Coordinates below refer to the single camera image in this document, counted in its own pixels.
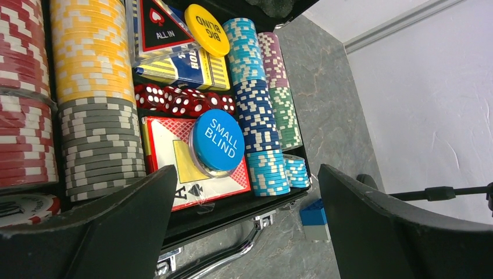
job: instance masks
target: black metal rod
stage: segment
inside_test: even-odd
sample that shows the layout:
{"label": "black metal rod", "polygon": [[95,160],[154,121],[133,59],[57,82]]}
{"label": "black metal rod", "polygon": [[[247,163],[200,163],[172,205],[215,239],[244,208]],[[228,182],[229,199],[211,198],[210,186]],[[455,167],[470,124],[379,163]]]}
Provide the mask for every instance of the black metal rod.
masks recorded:
{"label": "black metal rod", "polygon": [[[470,187],[470,188],[459,188],[453,190],[455,195],[474,195],[474,194],[486,194],[490,192],[490,188],[488,186],[481,187]],[[420,201],[420,200],[428,200],[428,196],[426,191],[414,191],[414,192],[405,192],[405,193],[395,193],[390,194],[396,199],[400,199],[401,201]]]}

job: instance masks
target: blue lego brick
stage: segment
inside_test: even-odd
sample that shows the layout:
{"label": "blue lego brick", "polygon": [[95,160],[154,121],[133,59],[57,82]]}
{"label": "blue lego brick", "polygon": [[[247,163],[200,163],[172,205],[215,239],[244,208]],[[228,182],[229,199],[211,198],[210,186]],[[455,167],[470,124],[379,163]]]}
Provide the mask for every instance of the blue lego brick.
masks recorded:
{"label": "blue lego brick", "polygon": [[319,226],[327,224],[327,217],[323,208],[322,199],[299,211],[303,226]]}

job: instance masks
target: yellow poker chip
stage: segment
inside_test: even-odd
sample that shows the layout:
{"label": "yellow poker chip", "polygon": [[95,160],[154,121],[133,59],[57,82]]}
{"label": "yellow poker chip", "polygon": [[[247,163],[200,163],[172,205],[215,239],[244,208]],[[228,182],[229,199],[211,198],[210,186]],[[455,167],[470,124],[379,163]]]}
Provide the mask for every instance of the yellow poker chip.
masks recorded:
{"label": "yellow poker chip", "polygon": [[56,72],[63,72],[63,71],[73,71],[77,69],[91,69],[95,73],[102,71],[102,69],[106,70],[117,70],[117,71],[123,71],[126,73],[131,73],[130,67],[127,67],[125,65],[121,65],[118,63],[109,63],[109,62],[100,62],[100,61],[75,61],[71,63],[67,63],[63,66],[59,66],[56,68]]}
{"label": "yellow poker chip", "polygon": [[52,33],[56,35],[57,37],[66,35],[66,34],[86,34],[89,36],[94,36],[94,35],[104,35],[107,37],[112,37],[112,38],[121,38],[126,39],[127,38],[127,33],[125,30],[122,29],[113,29],[113,28],[103,28],[103,27],[83,27],[83,26],[77,26],[77,27],[70,27],[66,28],[64,30],[55,30],[53,29]]}
{"label": "yellow poker chip", "polygon": [[122,13],[111,11],[111,10],[104,10],[104,9],[101,9],[99,11],[73,10],[73,9],[67,11],[57,10],[55,13],[51,14],[51,18],[52,19],[55,18],[56,20],[65,19],[74,16],[89,16],[89,17],[96,17],[101,19],[116,19],[120,21],[124,20]]}
{"label": "yellow poker chip", "polygon": [[128,54],[123,44],[111,44],[111,43],[101,43],[101,44],[73,44],[68,46],[62,46],[56,49],[56,54],[68,53],[72,51],[107,51],[108,49],[115,49],[117,51],[122,51]]}
{"label": "yellow poker chip", "polygon": [[75,58],[78,56],[104,56],[104,57],[109,57],[109,58],[119,58],[122,60],[128,59],[128,53],[122,52],[122,51],[117,51],[115,50],[114,52],[111,51],[95,51],[92,49],[85,49],[82,51],[69,51],[69,52],[57,52],[56,55],[54,55],[55,59],[70,59],[70,58]]}
{"label": "yellow poker chip", "polygon": [[76,94],[79,92],[91,92],[91,91],[117,91],[123,95],[130,95],[130,90],[128,88],[118,87],[115,85],[79,85],[79,86],[71,86],[71,87],[63,87],[60,88],[59,91],[61,96]]}
{"label": "yellow poker chip", "polygon": [[85,9],[87,7],[94,7],[99,9],[113,9],[116,11],[124,11],[124,6],[120,1],[110,0],[68,0],[68,1],[51,1],[50,12],[56,12],[60,8],[62,9]]}
{"label": "yellow poker chip", "polygon": [[75,10],[81,11],[83,13],[94,12],[94,13],[101,13],[103,15],[115,15],[115,16],[121,16],[125,14],[122,9],[115,9],[110,6],[76,5],[76,4],[55,5],[54,9],[52,9],[52,12],[50,14],[60,14],[60,13],[72,12]]}
{"label": "yellow poker chip", "polygon": [[115,87],[130,87],[130,83],[126,78],[120,78],[119,80],[110,80],[107,78],[87,78],[82,80],[70,80],[68,78],[62,79],[60,84],[61,87],[70,88],[74,86],[84,86],[84,85],[109,85]]}
{"label": "yellow poker chip", "polygon": [[100,62],[106,62],[106,63],[112,63],[112,64],[117,64],[122,67],[130,67],[130,63],[127,60],[123,60],[122,58],[118,56],[114,57],[108,57],[108,56],[78,56],[78,57],[71,57],[67,58],[64,60],[59,60],[55,62],[55,67],[61,67],[66,64],[69,64],[71,62],[87,62],[87,61],[100,61]]}
{"label": "yellow poker chip", "polygon": [[68,76],[85,76],[86,74],[110,74],[117,77],[124,77],[128,79],[132,78],[131,71],[127,69],[115,69],[115,67],[76,67],[76,69],[70,67],[69,69],[58,70],[56,72],[56,76],[60,78],[65,78]]}
{"label": "yellow poker chip", "polygon": [[197,4],[185,10],[185,21],[197,42],[210,54],[223,57],[230,51],[230,43],[223,27],[206,9]]}
{"label": "yellow poker chip", "polygon": [[115,91],[88,91],[88,92],[78,92],[75,94],[64,95],[58,97],[58,103],[65,103],[68,101],[73,101],[77,99],[83,98],[92,98],[92,97],[108,97],[108,98],[119,98],[135,103],[135,96],[122,94],[121,92]]}
{"label": "yellow poker chip", "polygon": [[118,48],[125,49],[127,47],[127,43],[125,41],[121,41],[117,38],[109,38],[109,37],[101,37],[101,38],[83,38],[83,35],[80,35],[80,38],[74,38],[71,36],[70,38],[61,38],[53,41],[53,48],[55,50],[58,49],[66,49],[70,48],[74,45],[101,45],[105,46],[109,49]]}
{"label": "yellow poker chip", "polygon": [[120,82],[128,82],[131,77],[126,73],[77,73],[77,74],[67,74],[66,72],[57,75],[59,80],[82,80],[82,79],[106,79],[106,80],[116,80]]}
{"label": "yellow poker chip", "polygon": [[74,17],[73,19],[63,19],[52,23],[52,28],[55,30],[64,30],[77,26],[87,26],[96,28],[113,28],[115,30],[125,30],[125,26],[121,26],[114,22],[101,19],[88,19],[83,17]]}

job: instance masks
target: poker chip case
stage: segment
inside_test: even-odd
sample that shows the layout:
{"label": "poker chip case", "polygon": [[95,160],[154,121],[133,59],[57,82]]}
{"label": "poker chip case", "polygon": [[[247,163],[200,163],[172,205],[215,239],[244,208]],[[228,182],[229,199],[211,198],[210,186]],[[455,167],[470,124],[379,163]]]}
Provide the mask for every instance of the poker chip case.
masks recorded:
{"label": "poker chip case", "polygon": [[[50,88],[55,88],[49,2],[42,0]],[[290,22],[317,1],[294,1],[290,13],[278,18],[267,16],[262,8],[246,1],[164,2],[181,10],[192,2],[197,3],[221,24],[231,18],[246,17],[260,33],[272,32],[276,26]],[[134,77],[134,82],[142,83],[145,79]],[[231,95],[232,89],[233,86],[227,91]],[[56,100],[56,93],[51,91],[52,99]],[[139,119],[160,116],[150,110],[137,109],[137,112]],[[52,117],[52,121],[55,155],[59,157],[65,152],[61,150],[62,124],[57,117]],[[310,177],[305,147],[286,153],[304,158]],[[57,164],[58,170],[63,171],[63,162]],[[176,176],[173,166],[163,167],[130,187],[70,211],[67,211],[71,207],[70,199],[64,191],[65,176],[59,176],[62,187],[52,185],[42,190],[60,197],[62,211],[67,212],[36,226],[0,229],[2,235],[9,236],[0,241],[0,248],[9,251],[0,256],[2,274],[5,278],[90,278],[88,270],[97,270],[100,278],[151,278],[160,252],[182,247],[307,195],[307,189],[303,188],[292,188],[288,195],[270,197],[246,192],[214,201],[213,210],[205,214],[198,214],[201,211],[198,206],[172,212]]]}

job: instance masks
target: marble floor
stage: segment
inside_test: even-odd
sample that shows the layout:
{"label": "marble floor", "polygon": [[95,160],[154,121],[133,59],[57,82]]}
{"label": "marble floor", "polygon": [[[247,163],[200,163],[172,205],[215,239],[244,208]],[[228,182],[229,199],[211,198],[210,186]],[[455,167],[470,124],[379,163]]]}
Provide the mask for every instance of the marble floor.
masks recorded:
{"label": "marble floor", "polygon": [[[276,31],[294,93],[301,132],[312,173],[330,164],[355,177],[371,174],[379,188],[380,172],[370,142],[363,110],[341,42],[304,16]],[[301,206],[320,197],[316,176]],[[207,279],[339,278],[331,243],[305,240],[299,207],[279,211],[252,251]],[[252,223],[233,226],[186,245],[177,258],[178,269],[212,252],[239,243]]]}

